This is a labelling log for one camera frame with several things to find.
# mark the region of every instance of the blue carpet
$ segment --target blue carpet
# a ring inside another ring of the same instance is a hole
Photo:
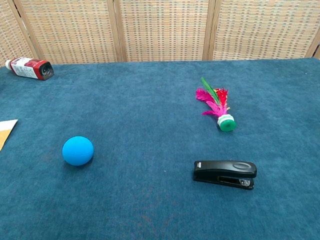
[[[320,61],[53,65],[47,81],[0,68],[5,240],[302,240],[320,236]],[[229,90],[222,132],[195,99]],[[94,145],[64,162],[73,136]],[[194,161],[255,163],[253,190],[192,179]]]

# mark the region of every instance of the woven screen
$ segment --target woven screen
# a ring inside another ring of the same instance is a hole
[[[34,56],[8,2],[0,1],[0,66],[4,66],[6,60],[18,57]]]
[[[222,0],[213,59],[303,58],[319,27],[319,0]]]
[[[209,0],[120,0],[128,61],[201,60]]]
[[[38,47],[52,63],[115,62],[105,0],[20,0]]]

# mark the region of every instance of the blue ball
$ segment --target blue ball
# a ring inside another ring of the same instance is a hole
[[[70,165],[81,166],[90,161],[94,155],[92,142],[84,136],[69,138],[63,145],[63,159]]]

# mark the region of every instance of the stapler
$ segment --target stapler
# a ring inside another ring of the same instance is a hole
[[[204,160],[194,162],[193,180],[252,190],[257,167],[248,161]]]

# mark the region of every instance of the bottle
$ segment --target bottle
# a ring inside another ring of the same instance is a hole
[[[18,57],[5,62],[7,69],[21,77],[47,80],[52,77],[54,69],[47,60],[39,60],[28,57]]]

